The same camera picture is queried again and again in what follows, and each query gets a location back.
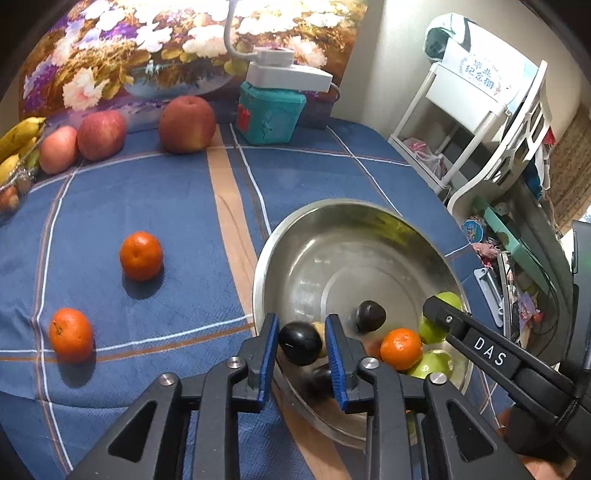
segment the power strip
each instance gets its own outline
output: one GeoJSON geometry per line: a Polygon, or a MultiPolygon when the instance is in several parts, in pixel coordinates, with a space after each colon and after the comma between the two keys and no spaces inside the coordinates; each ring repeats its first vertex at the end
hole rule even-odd
{"type": "Polygon", "coordinates": [[[286,48],[255,48],[246,81],[257,88],[328,92],[333,76],[306,65],[294,65],[294,52],[286,48]]]}

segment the green apple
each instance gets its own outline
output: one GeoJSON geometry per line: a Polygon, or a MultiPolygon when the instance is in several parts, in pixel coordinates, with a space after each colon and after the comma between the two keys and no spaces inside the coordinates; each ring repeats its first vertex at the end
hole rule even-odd
{"type": "MultiPolygon", "coordinates": [[[[452,307],[462,310],[462,299],[451,291],[444,291],[436,295],[438,299],[443,300],[452,307]]],[[[418,321],[418,334],[425,345],[441,343],[445,340],[447,332],[433,322],[429,321],[425,315],[421,315],[418,321]]]]}
{"type": "Polygon", "coordinates": [[[411,377],[427,378],[433,372],[444,374],[447,378],[452,376],[453,360],[445,350],[431,350],[423,354],[423,358],[405,373],[411,377]]]}

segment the banana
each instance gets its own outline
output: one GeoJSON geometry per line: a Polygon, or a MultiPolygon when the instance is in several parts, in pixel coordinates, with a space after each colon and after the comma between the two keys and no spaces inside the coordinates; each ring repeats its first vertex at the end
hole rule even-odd
{"type": "Polygon", "coordinates": [[[39,149],[36,148],[31,154],[25,159],[25,168],[32,170],[39,165],[39,149]]]}
{"type": "Polygon", "coordinates": [[[0,185],[3,185],[8,180],[10,172],[17,167],[18,159],[18,154],[16,154],[0,163],[0,185]]]}
{"type": "Polygon", "coordinates": [[[0,138],[0,158],[7,158],[16,153],[30,139],[36,137],[44,122],[45,117],[31,116],[12,127],[0,138]]]}
{"type": "Polygon", "coordinates": [[[33,137],[32,139],[30,139],[27,143],[25,143],[18,151],[17,153],[21,156],[21,158],[23,158],[26,154],[29,153],[29,150],[31,150],[34,146],[35,143],[37,142],[37,137],[33,137]]]}

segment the table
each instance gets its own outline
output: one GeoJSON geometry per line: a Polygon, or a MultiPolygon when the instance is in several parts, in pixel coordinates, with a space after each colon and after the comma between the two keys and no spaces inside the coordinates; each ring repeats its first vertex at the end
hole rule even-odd
{"type": "MultiPolygon", "coordinates": [[[[473,314],[494,326],[473,275],[481,263],[453,218],[358,124],[298,128],[276,147],[248,146],[220,125],[212,146],[190,155],[164,153],[156,131],[140,131],[113,158],[37,184],[0,227],[0,424],[33,476],[63,479],[160,373],[195,375],[238,351],[253,332],[252,279],[269,233],[299,207],[340,197],[414,225],[449,261],[473,314]],[[163,273],[141,286],[118,260],[137,230],[165,255],[163,273]],[[93,323],[96,355],[83,365],[58,363],[48,342],[64,306],[93,323]]],[[[261,415],[239,417],[243,479],[363,478],[361,451],[323,437],[274,391],[261,415]]],[[[495,426],[510,405],[478,369],[467,396],[495,426]]]]}

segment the pink plastic bag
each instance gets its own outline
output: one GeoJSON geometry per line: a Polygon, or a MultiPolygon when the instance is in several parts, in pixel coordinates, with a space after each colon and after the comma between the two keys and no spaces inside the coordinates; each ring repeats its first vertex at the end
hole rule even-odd
{"type": "Polygon", "coordinates": [[[415,160],[422,163],[429,171],[441,180],[447,173],[445,155],[433,155],[429,146],[418,138],[410,137],[404,141],[404,145],[413,153],[415,160]]]}

